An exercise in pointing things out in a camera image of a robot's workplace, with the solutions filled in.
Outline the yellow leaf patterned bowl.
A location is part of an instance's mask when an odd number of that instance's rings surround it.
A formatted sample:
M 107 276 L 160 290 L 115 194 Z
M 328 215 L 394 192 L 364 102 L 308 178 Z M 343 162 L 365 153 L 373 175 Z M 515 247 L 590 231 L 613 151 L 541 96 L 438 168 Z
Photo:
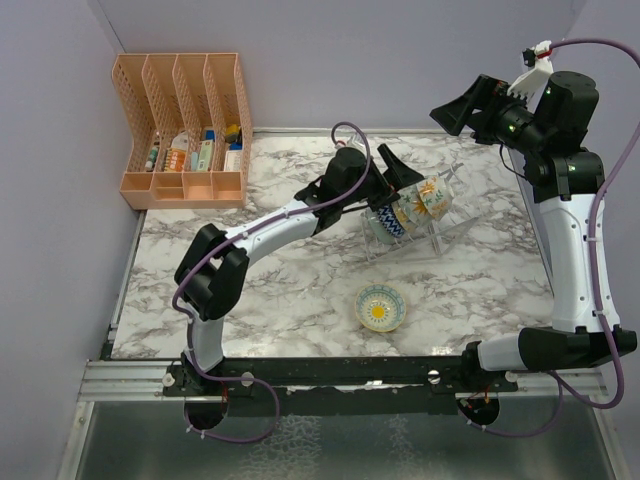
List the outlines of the yellow leaf patterned bowl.
M 454 192 L 450 183 L 441 176 L 427 176 L 417 186 L 417 192 L 426 211 L 440 220 L 452 207 Z

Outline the red patterned bowl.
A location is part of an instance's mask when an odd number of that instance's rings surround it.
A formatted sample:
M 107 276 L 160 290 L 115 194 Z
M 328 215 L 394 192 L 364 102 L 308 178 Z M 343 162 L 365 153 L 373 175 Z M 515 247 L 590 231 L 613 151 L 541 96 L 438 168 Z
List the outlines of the red patterned bowl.
M 408 234 L 402 226 L 398 223 L 393 209 L 392 204 L 386 205 L 379 208 L 376 211 L 376 215 L 381 222 L 381 224 L 386 228 L 386 230 L 396 239 L 401 238 L 405 234 Z

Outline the blue orange floral bowl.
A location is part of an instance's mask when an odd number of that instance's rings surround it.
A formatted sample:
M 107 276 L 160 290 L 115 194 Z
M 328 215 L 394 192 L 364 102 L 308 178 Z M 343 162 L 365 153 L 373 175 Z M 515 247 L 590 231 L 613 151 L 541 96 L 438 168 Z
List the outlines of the blue orange floral bowl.
M 405 213 L 399 201 L 395 201 L 392 204 L 392 209 L 398 223 L 406 232 L 412 233 L 416 230 L 417 225 L 410 220 L 409 216 Z

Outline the teal ceramic bowl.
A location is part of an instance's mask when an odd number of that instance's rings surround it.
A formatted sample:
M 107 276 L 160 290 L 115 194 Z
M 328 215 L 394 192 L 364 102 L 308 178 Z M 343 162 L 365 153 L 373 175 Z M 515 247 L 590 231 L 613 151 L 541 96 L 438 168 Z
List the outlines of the teal ceramic bowl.
M 365 210 L 365 218 L 366 224 L 379 242 L 385 245 L 394 245 L 396 243 L 396 239 L 386 230 L 370 208 Z

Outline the yellow blue rimmed bowl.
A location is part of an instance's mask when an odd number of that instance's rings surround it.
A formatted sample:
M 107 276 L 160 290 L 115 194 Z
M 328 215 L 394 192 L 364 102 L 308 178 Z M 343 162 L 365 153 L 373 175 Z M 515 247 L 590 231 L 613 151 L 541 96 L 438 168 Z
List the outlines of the yellow blue rimmed bowl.
M 357 293 L 354 312 L 365 328 L 376 333 L 389 333 L 404 322 L 407 305 L 397 289 L 388 284 L 374 283 Z

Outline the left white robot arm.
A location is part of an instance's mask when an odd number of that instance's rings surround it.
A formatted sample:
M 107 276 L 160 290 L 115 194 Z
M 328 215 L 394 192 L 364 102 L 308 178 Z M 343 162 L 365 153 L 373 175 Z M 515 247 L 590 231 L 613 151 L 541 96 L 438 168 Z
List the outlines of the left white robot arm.
M 380 171 L 367 148 L 341 146 L 318 179 L 279 209 L 239 227 L 207 224 L 196 234 L 174 275 L 175 310 L 187 315 L 186 382 L 206 395 L 220 385 L 225 316 L 240 300 L 247 271 L 280 248 L 333 226 L 352 205 L 377 211 L 398 200 L 401 189 L 423 180 L 387 145 Z

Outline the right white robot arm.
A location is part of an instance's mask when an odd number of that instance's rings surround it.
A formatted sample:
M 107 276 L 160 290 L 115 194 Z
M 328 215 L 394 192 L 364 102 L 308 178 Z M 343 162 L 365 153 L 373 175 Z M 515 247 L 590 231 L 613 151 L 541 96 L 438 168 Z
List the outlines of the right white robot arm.
M 635 332 L 620 326 L 604 265 L 597 281 L 601 293 L 593 292 L 589 249 L 597 244 L 601 220 L 589 215 L 605 173 L 600 157 L 582 141 L 599 100 L 596 83 L 576 72 L 553 73 L 535 111 L 509 95 L 508 87 L 480 75 L 464 94 L 430 113 L 450 135 L 468 127 L 477 143 L 502 144 L 524 157 L 524 177 L 549 245 L 551 326 L 468 345 L 474 358 L 460 365 L 459 378 L 472 391 L 491 384 L 496 371 L 593 368 L 637 347 Z

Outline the white flat packet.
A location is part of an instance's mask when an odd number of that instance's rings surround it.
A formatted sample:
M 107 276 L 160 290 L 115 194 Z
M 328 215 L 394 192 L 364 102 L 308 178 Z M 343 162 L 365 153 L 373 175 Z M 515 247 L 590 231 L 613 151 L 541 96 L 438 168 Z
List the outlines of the white flat packet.
M 228 150 L 225 155 L 224 170 L 226 172 L 237 172 L 242 169 L 243 151 Z

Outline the yellow black toy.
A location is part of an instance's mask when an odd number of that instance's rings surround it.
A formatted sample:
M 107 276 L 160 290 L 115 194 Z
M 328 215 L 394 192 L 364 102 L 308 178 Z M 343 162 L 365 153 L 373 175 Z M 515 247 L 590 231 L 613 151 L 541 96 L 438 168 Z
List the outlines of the yellow black toy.
M 224 133 L 225 142 L 228 144 L 242 143 L 242 128 L 239 124 L 228 125 Z

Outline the teal white box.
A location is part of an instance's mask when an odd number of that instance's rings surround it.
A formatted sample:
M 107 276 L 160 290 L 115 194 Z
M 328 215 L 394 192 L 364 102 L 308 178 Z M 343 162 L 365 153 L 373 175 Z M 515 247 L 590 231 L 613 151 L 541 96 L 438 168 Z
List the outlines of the teal white box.
M 191 171 L 206 172 L 210 169 L 213 153 L 215 150 L 215 141 L 211 139 L 203 140 L 199 143 L 196 151 L 191 154 Z

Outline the peach plastic desk organizer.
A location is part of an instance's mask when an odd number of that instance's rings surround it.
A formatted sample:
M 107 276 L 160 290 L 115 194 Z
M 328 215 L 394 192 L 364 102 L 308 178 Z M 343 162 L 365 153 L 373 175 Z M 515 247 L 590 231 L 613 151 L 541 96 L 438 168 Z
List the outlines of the peach plastic desk organizer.
M 240 57 L 236 53 L 137 53 L 118 55 L 112 81 L 130 132 L 132 149 L 120 193 L 134 210 L 229 209 L 246 203 L 253 125 Z M 242 143 L 228 144 L 228 125 L 239 124 Z M 164 172 L 166 152 L 181 131 L 189 136 L 184 170 Z M 191 154 L 215 141 L 210 169 L 191 171 Z M 153 172 L 144 165 L 154 141 L 160 151 Z M 228 150 L 242 150 L 242 169 L 224 170 Z

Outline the orange white box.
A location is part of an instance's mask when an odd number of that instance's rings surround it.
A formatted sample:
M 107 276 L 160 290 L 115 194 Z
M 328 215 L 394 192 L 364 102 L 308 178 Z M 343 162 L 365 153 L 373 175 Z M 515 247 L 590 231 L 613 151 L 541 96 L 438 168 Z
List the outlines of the orange white box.
M 171 140 L 166 152 L 164 172 L 180 173 L 184 170 L 188 146 L 189 136 L 186 131 L 181 131 Z

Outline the small bottles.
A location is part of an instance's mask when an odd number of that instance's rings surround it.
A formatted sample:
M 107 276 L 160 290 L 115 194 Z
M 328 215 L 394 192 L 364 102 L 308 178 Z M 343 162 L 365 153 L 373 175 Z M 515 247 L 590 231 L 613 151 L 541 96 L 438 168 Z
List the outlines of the small bottles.
M 146 172 L 153 172 L 155 168 L 155 164 L 160 151 L 160 142 L 154 141 L 151 148 L 149 149 L 147 159 L 144 165 L 144 169 Z

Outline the black mounting base rail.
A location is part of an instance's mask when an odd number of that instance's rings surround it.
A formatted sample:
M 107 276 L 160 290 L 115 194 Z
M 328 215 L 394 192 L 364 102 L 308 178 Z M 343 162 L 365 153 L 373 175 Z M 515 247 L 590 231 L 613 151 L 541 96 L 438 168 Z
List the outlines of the black mounting base rail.
M 225 400 L 233 416 L 395 413 L 454 415 L 459 394 L 512 393 L 502 372 L 479 373 L 459 356 L 225 358 L 200 377 L 186 359 L 166 370 L 166 397 Z

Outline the aluminium frame rail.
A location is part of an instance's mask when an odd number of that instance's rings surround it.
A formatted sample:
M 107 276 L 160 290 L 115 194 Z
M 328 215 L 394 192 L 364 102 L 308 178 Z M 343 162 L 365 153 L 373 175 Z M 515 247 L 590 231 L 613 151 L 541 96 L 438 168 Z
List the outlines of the aluminium frame rail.
M 166 398 L 163 378 L 166 370 L 178 365 L 176 360 L 90 361 L 81 380 L 79 399 L 98 401 L 148 401 Z M 562 376 L 584 396 L 602 399 L 608 396 L 602 374 L 597 371 L 569 372 Z M 493 386 L 491 397 L 551 397 L 557 393 L 556 381 L 547 374 L 522 374 L 513 391 Z

